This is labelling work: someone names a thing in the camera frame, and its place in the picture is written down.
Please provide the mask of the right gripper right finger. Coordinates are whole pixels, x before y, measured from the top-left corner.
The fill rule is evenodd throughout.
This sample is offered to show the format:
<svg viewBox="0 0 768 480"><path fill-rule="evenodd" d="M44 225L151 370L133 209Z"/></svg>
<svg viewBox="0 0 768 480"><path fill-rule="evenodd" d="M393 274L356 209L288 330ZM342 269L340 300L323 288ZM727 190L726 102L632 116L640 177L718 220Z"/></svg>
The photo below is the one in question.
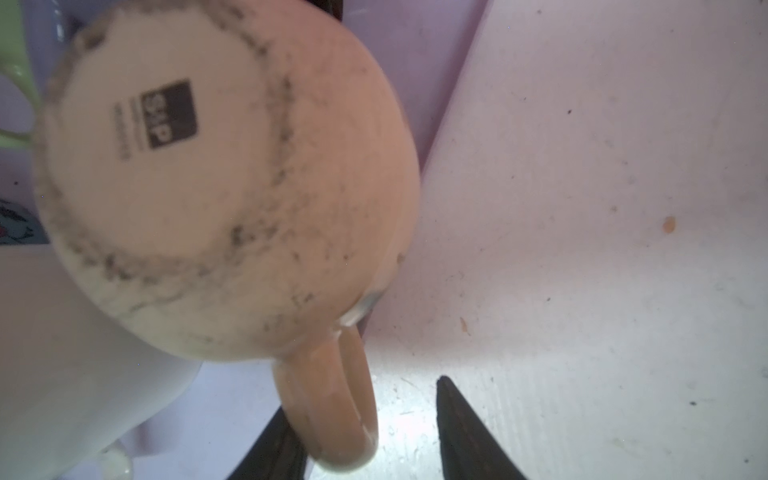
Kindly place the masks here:
<svg viewBox="0 0 768 480"><path fill-rule="evenodd" d="M527 479L446 375L436 383L436 411L444 479Z"/></svg>

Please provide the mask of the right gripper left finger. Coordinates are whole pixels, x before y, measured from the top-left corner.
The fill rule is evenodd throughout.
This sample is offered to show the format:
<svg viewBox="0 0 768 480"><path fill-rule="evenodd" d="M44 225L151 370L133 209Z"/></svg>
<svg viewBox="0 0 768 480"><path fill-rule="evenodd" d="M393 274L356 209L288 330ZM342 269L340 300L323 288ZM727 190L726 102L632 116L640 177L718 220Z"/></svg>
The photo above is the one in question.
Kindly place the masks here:
<svg viewBox="0 0 768 480"><path fill-rule="evenodd" d="M281 407L228 480L304 480L307 452Z"/></svg>

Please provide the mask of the beige speckled mug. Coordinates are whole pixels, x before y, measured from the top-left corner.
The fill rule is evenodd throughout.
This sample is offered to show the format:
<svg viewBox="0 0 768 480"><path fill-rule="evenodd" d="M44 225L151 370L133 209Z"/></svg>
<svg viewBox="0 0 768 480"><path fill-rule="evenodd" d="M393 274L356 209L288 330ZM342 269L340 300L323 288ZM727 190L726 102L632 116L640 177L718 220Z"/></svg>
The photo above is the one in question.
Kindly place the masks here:
<svg viewBox="0 0 768 480"><path fill-rule="evenodd" d="M374 456L358 323L420 172L389 79L308 1L118 1L72 37L32 136L38 211L109 318L195 360L269 359L308 454Z"/></svg>

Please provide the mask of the white mug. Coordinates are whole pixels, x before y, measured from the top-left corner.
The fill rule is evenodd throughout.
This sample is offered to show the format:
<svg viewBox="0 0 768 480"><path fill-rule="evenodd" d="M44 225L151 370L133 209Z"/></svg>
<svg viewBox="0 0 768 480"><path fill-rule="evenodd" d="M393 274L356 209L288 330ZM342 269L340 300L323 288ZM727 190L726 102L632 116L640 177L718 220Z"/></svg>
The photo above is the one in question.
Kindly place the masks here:
<svg viewBox="0 0 768 480"><path fill-rule="evenodd" d="M182 395L200 363L96 308L48 245L1 249L1 476L56 479L84 460L131 479L126 432Z"/></svg>

